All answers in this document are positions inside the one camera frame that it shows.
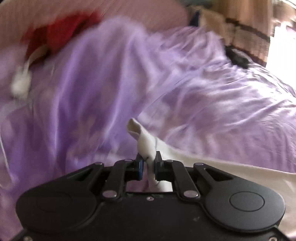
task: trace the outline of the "curtain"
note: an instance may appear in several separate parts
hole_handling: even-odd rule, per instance
[[[295,19],[296,9],[283,1],[275,1],[274,3],[274,18],[280,23],[292,27],[293,19]]]
[[[272,26],[272,0],[214,0],[213,9],[226,18],[230,43],[265,67]]]

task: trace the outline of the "purple bedsheet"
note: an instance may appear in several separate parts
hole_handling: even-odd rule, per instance
[[[23,53],[0,54],[3,241],[21,229],[14,205],[25,190],[95,161],[135,157],[136,141],[126,132],[133,117],[185,151],[296,171],[293,89],[255,64],[232,66],[213,32],[152,34],[126,18],[104,21],[34,67],[28,103],[9,93]]]

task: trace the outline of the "red fabric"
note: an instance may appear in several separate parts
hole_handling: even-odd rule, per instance
[[[57,19],[52,24],[41,28],[30,27],[21,40],[29,42],[26,58],[28,59],[37,48],[44,44],[48,45],[51,53],[56,53],[77,34],[99,22],[101,22],[101,16],[96,12],[90,15],[77,13]]]

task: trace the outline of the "black object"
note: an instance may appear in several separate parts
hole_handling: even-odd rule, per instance
[[[203,163],[155,158],[169,193],[125,192],[143,160],[95,163],[25,192],[16,212],[25,228],[13,241],[286,241],[283,198],[269,188]]]
[[[198,27],[200,24],[200,11],[196,11],[190,20],[189,26],[195,26]]]
[[[225,54],[230,59],[233,65],[237,65],[239,67],[242,67],[243,69],[249,68],[249,60],[234,52],[232,46],[225,46]]]

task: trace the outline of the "white tassel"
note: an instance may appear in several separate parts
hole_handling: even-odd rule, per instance
[[[27,100],[31,86],[31,73],[29,72],[29,61],[24,67],[18,67],[12,79],[11,93],[12,96],[20,100]]]

